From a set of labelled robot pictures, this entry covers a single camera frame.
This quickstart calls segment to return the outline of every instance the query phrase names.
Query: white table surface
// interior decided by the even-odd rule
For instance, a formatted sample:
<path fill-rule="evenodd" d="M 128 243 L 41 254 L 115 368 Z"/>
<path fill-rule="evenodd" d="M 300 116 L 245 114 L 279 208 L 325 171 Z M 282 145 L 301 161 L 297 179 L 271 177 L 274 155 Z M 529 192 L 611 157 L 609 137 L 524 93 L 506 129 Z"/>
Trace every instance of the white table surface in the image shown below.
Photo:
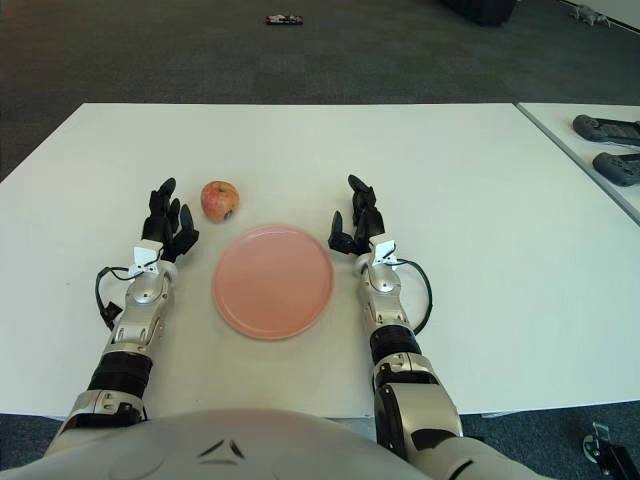
<path fill-rule="evenodd" d="M 130 263 L 150 190 L 175 176 L 201 235 L 177 262 L 149 415 L 371 415 L 354 257 L 331 253 L 330 305 L 291 339 L 243 337 L 211 297 L 217 259 L 249 228 L 325 242 L 334 210 L 350 217 L 349 173 L 374 185 L 399 255 L 431 278 L 419 343 L 460 412 L 640 398 L 640 228 L 514 106 L 87 104 L 0 184 L 0 411 L 68 413 L 108 334 L 95 275 Z M 223 225 L 198 204 L 213 179 L 241 194 Z M 418 277 L 402 278 L 417 319 Z"/>
<path fill-rule="evenodd" d="M 578 135 L 572 127 L 573 119 L 580 114 L 595 118 L 636 122 L 640 120 L 640 106 L 565 103 L 521 103 L 519 106 L 549 138 L 640 224 L 640 184 L 630 187 L 614 185 L 600 175 L 593 168 L 592 163 L 596 155 L 602 152 L 625 155 L 638 153 L 640 149 L 609 143 L 589 142 Z"/>

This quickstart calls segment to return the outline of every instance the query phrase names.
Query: black controller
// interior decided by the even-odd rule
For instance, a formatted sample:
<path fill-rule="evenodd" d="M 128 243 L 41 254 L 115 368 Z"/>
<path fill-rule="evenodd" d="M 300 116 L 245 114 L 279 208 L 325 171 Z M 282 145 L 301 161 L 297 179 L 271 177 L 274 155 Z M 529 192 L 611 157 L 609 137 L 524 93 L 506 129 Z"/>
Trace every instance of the black controller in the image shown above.
<path fill-rule="evenodd" d="M 621 187 L 640 183 L 640 153 L 633 155 L 601 153 L 593 159 L 593 168 Z"/>
<path fill-rule="evenodd" d="M 623 122 L 578 115 L 573 120 L 573 129 L 582 138 L 591 142 L 640 145 L 640 122 Z"/>

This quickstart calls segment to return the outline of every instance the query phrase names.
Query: black joint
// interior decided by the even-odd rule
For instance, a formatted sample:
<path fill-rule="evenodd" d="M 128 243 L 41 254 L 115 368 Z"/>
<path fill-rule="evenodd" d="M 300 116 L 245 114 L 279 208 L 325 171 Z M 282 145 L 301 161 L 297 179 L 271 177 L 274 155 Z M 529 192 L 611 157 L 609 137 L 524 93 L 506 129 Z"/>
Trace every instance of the black joint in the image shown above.
<path fill-rule="evenodd" d="M 422 354 L 413 331 L 401 325 L 388 325 L 377 329 L 369 338 L 369 346 L 374 364 L 394 353 Z"/>
<path fill-rule="evenodd" d="M 114 390 L 142 398 L 153 362 L 145 355 L 107 353 L 100 359 L 87 390 Z"/>
<path fill-rule="evenodd" d="M 391 365 L 383 363 L 376 374 L 375 388 L 387 383 L 419 383 L 438 385 L 438 380 L 429 372 L 393 372 Z"/>
<path fill-rule="evenodd" d="M 378 444 L 406 460 L 402 416 L 393 388 L 384 386 L 376 390 L 373 409 Z"/>
<path fill-rule="evenodd" d="M 423 428 L 411 434 L 413 446 L 416 447 L 418 451 L 435 448 L 441 442 L 453 437 L 455 437 L 455 435 L 449 430 L 441 430 L 438 428 Z"/>
<path fill-rule="evenodd" d="M 65 425 L 64 431 L 73 428 L 122 428 L 142 421 L 142 412 L 129 403 L 121 403 L 113 415 L 103 413 L 81 413 Z"/>

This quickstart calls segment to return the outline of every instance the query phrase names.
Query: small object on floor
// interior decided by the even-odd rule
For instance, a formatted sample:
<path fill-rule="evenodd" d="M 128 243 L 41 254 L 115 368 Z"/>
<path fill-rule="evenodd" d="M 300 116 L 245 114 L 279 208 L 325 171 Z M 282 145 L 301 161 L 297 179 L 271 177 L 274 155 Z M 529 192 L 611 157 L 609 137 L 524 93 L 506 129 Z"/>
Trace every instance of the small object on floor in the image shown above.
<path fill-rule="evenodd" d="M 264 17 L 267 25 L 302 25 L 304 23 L 300 15 L 269 15 Z"/>
<path fill-rule="evenodd" d="M 200 203 L 207 218 L 220 223 L 228 219 L 238 208 L 240 196 L 236 187 L 228 182 L 216 180 L 204 186 L 200 194 Z"/>
<path fill-rule="evenodd" d="M 640 183 L 640 154 L 611 155 L 601 153 L 593 159 L 593 168 L 600 175 L 621 187 Z"/>
<path fill-rule="evenodd" d="M 593 429 L 593 435 L 587 435 L 582 441 L 582 451 L 587 460 L 597 464 L 600 472 L 613 480 L 640 480 L 627 449 L 611 444 L 609 427 L 593 422 Z"/>
<path fill-rule="evenodd" d="M 623 122 L 578 115 L 573 120 L 573 129 L 578 135 L 590 142 L 640 146 L 640 122 Z"/>
<path fill-rule="evenodd" d="M 605 15 L 596 12 L 589 5 L 576 5 L 574 11 L 569 13 L 569 15 L 576 20 L 582 20 L 584 23 L 592 27 L 594 25 L 605 23 L 609 28 L 611 28 L 611 22 L 609 19 Z"/>

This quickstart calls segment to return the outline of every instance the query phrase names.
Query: black cable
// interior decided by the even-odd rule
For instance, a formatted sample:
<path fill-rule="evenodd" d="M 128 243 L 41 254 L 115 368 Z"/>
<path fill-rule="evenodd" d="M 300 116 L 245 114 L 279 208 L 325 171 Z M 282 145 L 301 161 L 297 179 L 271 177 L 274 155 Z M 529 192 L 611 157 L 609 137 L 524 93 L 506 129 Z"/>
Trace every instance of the black cable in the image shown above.
<path fill-rule="evenodd" d="M 151 260 L 145 263 L 143 267 L 146 268 L 149 265 L 154 264 L 158 260 L 160 260 L 160 256 L 162 255 L 163 251 L 164 251 L 164 247 L 158 251 L 158 255 L 156 256 L 155 260 Z M 130 277 L 121 277 L 118 274 L 116 274 L 116 272 L 128 272 L 128 271 L 129 269 L 125 267 L 104 267 L 102 270 L 98 272 L 98 275 L 96 276 L 96 286 L 95 286 L 96 303 L 98 304 L 98 310 L 100 311 L 100 316 L 104 320 L 104 323 L 109 330 L 113 330 L 113 327 L 114 327 L 113 320 L 122 311 L 122 309 L 118 307 L 116 304 L 111 302 L 109 302 L 109 305 L 107 307 L 104 306 L 104 303 L 102 303 L 102 297 L 100 297 L 100 282 L 102 281 L 102 278 L 107 273 L 111 273 L 111 275 L 113 275 L 118 280 L 121 280 L 123 282 L 138 278 L 140 275 L 144 273 L 144 272 L 138 272 L 135 275 L 131 275 Z"/>
<path fill-rule="evenodd" d="M 427 288 L 427 294 L 429 295 L 429 303 L 427 303 L 427 311 L 424 313 L 424 317 L 422 318 L 420 323 L 413 329 L 413 334 L 418 335 L 422 331 L 422 329 L 427 325 L 427 322 L 429 321 L 429 317 L 431 316 L 431 310 L 433 309 L 433 292 L 431 291 L 431 283 L 429 282 L 429 277 L 427 277 L 427 274 L 424 273 L 424 270 L 422 270 L 422 267 L 420 265 L 418 265 L 416 262 L 413 262 L 411 260 L 399 258 L 397 263 L 388 263 L 387 265 L 391 265 L 392 267 L 399 267 L 402 265 L 411 265 L 413 268 L 415 268 L 418 271 L 418 273 L 422 277 L 422 280 L 424 281 L 424 286 Z"/>

